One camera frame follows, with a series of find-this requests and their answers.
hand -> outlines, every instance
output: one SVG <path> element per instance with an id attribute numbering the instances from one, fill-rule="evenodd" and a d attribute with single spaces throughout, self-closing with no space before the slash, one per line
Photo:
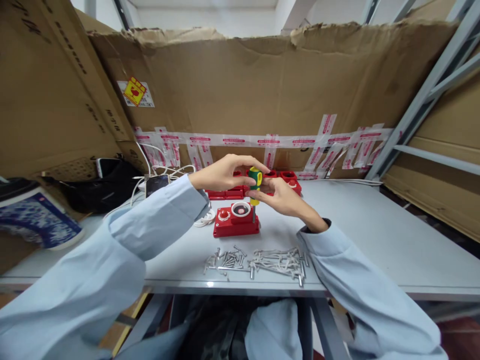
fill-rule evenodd
<path id="1" fill-rule="evenodd" d="M 262 173 L 269 173 L 268 167 L 253 156 L 228 154 L 206 168 L 188 175 L 195 189 L 224 191 L 236 186 L 254 186 L 255 180 L 248 176 L 234 177 L 236 168 L 256 167 Z"/>
<path id="2" fill-rule="evenodd" d="M 257 190 L 249 190 L 245 195 L 269 205 L 280 214 L 301 219 L 313 233 L 322 233 L 329 228 L 315 209 L 298 196 L 282 178 L 264 178 L 260 188 L 273 193 L 273 196 Z"/>

red plastic part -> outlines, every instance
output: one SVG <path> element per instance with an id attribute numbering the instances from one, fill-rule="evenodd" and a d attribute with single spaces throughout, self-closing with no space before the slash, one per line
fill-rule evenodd
<path id="1" fill-rule="evenodd" d="M 249 189 L 248 186 L 235 186 L 227 191 L 213 191 L 205 190 L 208 199 L 213 200 L 243 200 L 245 192 Z"/>
<path id="2" fill-rule="evenodd" d="M 280 171 L 280 177 L 287 183 L 292 179 L 297 180 L 297 175 L 293 171 Z"/>
<path id="3" fill-rule="evenodd" d="M 302 196 L 302 187 L 300 186 L 298 180 L 289 179 L 285 181 L 288 184 L 288 186 L 290 186 L 291 189 L 298 194 L 298 196 Z"/>
<path id="4" fill-rule="evenodd" d="M 224 219 L 226 217 L 224 216 L 224 212 L 230 214 L 230 217 L 227 220 L 220 220 L 220 218 Z M 255 222 L 253 222 L 253 219 L 254 217 L 251 210 L 247 216 L 238 217 L 232 213 L 230 207 L 220 207 L 216 212 L 213 237 L 226 238 L 230 236 L 258 234 L 260 232 L 259 217 L 255 216 Z"/>
<path id="5" fill-rule="evenodd" d="M 264 178 L 276 178 L 277 172 L 275 170 L 270 171 L 268 174 L 263 175 Z"/>

white table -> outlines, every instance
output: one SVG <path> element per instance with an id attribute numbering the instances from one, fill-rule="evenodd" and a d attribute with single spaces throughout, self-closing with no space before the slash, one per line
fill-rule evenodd
<path id="1" fill-rule="evenodd" d="M 323 217 L 335 222 L 382 271 L 415 300 L 480 301 L 480 260 L 429 225 L 365 185 L 301 181 L 304 199 Z M 235 201 L 212 201 L 212 208 Z M 261 203 L 256 210 L 260 234 L 214 238 L 213 225 L 192 227 L 167 250 L 147 262 L 145 285 L 154 293 L 324 297 L 325 287 L 313 267 L 306 268 L 304 287 L 267 271 L 203 275 L 205 260 L 218 247 L 237 245 L 251 256 L 255 249 L 290 249 L 302 223 L 277 214 Z M 101 222 L 82 222 L 87 238 Z M 39 250 L 0 277 L 0 287 L 23 290 L 72 249 Z"/>

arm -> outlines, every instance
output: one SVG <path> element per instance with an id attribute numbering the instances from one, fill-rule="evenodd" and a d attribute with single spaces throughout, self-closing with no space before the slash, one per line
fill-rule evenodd
<path id="1" fill-rule="evenodd" d="M 438 327 L 407 294 L 283 180 L 271 179 L 269 185 L 273 197 L 252 195 L 284 215 L 303 220 L 306 226 L 297 236 L 309 250 L 318 277 L 355 316 L 351 353 L 369 359 L 447 359 Z"/>
<path id="2" fill-rule="evenodd" d="M 237 166 L 269 171 L 251 156 L 227 155 L 183 176 L 130 211 L 117 210 L 85 242 L 0 310 L 0 359 L 110 359 L 98 344 L 140 295 L 145 261 L 208 211 L 199 189 L 251 185 Z"/>

metal rack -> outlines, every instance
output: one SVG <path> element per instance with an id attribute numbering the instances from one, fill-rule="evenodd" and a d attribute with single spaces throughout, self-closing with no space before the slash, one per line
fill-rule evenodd
<path id="1" fill-rule="evenodd" d="M 414 2 L 406 0 L 393 21 L 405 17 Z M 374 15 L 373 3 L 378 5 L 376 0 L 368 0 L 367 8 Z M 366 16 L 365 23 L 372 17 Z M 442 94 L 480 67 L 480 53 L 465 62 L 480 41 L 480 0 L 457 0 L 446 20 L 461 23 L 366 175 L 367 180 L 381 178 L 400 153 L 480 175 L 480 165 L 407 145 Z"/>

